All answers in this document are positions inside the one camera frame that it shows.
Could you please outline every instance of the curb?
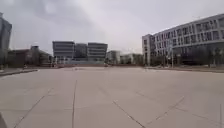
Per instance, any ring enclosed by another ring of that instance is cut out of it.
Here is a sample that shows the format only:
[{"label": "curb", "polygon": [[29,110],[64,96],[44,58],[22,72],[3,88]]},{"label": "curb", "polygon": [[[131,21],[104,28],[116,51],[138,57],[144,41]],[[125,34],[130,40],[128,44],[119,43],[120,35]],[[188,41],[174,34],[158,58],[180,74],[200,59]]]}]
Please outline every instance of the curb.
[{"label": "curb", "polygon": [[191,71],[191,72],[212,72],[212,73],[224,73],[224,70],[215,69],[190,69],[190,68],[147,68],[154,70],[171,70],[171,71]]},{"label": "curb", "polygon": [[6,72],[6,73],[0,73],[0,77],[2,76],[8,76],[8,75],[15,75],[15,74],[21,74],[21,73],[29,73],[29,72],[36,72],[38,70],[22,70],[17,72]]}]

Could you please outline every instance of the person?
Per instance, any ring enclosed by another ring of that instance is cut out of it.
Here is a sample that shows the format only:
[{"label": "person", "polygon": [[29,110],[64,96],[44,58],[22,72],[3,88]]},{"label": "person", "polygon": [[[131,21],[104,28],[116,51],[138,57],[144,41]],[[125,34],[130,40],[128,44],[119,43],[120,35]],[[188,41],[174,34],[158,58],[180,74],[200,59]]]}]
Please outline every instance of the person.
[{"label": "person", "polygon": [[7,128],[6,123],[5,123],[4,118],[2,117],[1,113],[0,113],[0,128]]}]

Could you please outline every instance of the cloud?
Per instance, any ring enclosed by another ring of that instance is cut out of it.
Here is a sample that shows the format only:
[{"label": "cloud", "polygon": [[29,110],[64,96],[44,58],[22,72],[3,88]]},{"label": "cloud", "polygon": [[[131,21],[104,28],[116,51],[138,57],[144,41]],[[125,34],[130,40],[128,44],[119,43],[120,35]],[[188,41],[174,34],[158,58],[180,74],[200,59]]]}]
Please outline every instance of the cloud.
[{"label": "cloud", "polygon": [[16,0],[0,2],[13,25],[11,48],[38,44],[52,53],[53,40],[97,40],[98,30],[85,12],[70,0]]},{"label": "cloud", "polygon": [[141,37],[223,13],[223,0],[1,0],[13,24],[11,47],[52,40],[98,41],[109,49],[141,52]]}]

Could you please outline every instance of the building facade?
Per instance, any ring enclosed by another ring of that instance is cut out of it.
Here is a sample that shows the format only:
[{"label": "building facade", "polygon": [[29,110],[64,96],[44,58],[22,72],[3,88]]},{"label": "building facade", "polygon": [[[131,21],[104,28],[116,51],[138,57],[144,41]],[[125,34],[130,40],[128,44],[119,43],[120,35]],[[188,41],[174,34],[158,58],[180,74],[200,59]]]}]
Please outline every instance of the building facade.
[{"label": "building facade", "polygon": [[87,44],[75,44],[75,60],[87,60]]},{"label": "building facade", "polygon": [[107,44],[104,43],[88,43],[88,60],[104,61],[107,53]]},{"label": "building facade", "polygon": [[54,58],[59,61],[72,60],[75,56],[73,41],[53,41]]},{"label": "building facade", "polygon": [[180,57],[190,63],[221,61],[217,57],[220,58],[224,53],[224,14],[143,36],[142,46],[144,60],[149,64],[151,53],[154,51],[156,57],[163,56],[165,59]]},{"label": "building facade", "polygon": [[39,49],[38,46],[31,46],[30,49],[18,49],[8,51],[9,67],[27,66],[51,66],[52,55]]},{"label": "building facade", "polygon": [[107,52],[106,58],[110,64],[120,64],[121,57],[120,51],[111,50]]},{"label": "building facade", "polygon": [[0,14],[0,65],[5,63],[8,56],[12,25]]}]

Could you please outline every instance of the office building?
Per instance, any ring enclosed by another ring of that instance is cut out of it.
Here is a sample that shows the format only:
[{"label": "office building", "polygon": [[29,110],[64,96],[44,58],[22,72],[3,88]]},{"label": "office building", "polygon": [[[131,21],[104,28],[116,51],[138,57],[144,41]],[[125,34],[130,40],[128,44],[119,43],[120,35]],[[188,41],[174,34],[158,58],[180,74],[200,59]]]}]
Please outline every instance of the office building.
[{"label": "office building", "polygon": [[120,51],[111,50],[107,52],[106,58],[110,64],[119,64],[121,60]]},{"label": "office building", "polygon": [[88,43],[88,60],[104,61],[106,58],[107,44]]},{"label": "office building", "polygon": [[142,48],[148,64],[161,56],[168,60],[181,58],[184,64],[223,63],[224,14],[143,36]]},{"label": "office building", "polygon": [[53,41],[54,58],[60,61],[72,60],[75,56],[73,41]]},{"label": "office building", "polygon": [[0,65],[4,64],[9,49],[10,35],[12,25],[3,18],[3,14],[0,14]]},{"label": "office building", "polygon": [[87,44],[75,44],[75,60],[87,60]]}]

